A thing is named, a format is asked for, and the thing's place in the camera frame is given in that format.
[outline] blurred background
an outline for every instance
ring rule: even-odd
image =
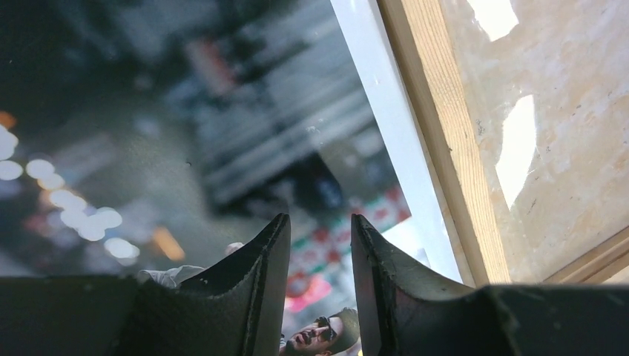
[[[355,306],[351,213],[427,264],[328,0],[6,0],[0,41],[1,275],[212,266],[288,212],[292,334]]]

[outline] sunglasses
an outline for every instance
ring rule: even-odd
[[[323,331],[321,334],[319,334],[319,338],[322,341],[332,341],[337,337],[337,333],[332,330],[332,327],[330,326],[330,319],[327,317],[318,317],[315,321],[314,321],[318,327],[320,328],[327,328],[325,331]]]

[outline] white border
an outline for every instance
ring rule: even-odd
[[[376,0],[331,0],[433,270],[461,282]]]

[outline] marble surface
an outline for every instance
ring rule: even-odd
[[[629,2],[441,0],[510,274],[629,225]]]

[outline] orange light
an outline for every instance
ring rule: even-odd
[[[153,241],[170,260],[180,261],[185,258],[185,252],[167,228],[163,226],[155,228]]]
[[[0,125],[4,126],[7,130],[16,125],[18,121],[13,115],[6,111],[0,111]]]

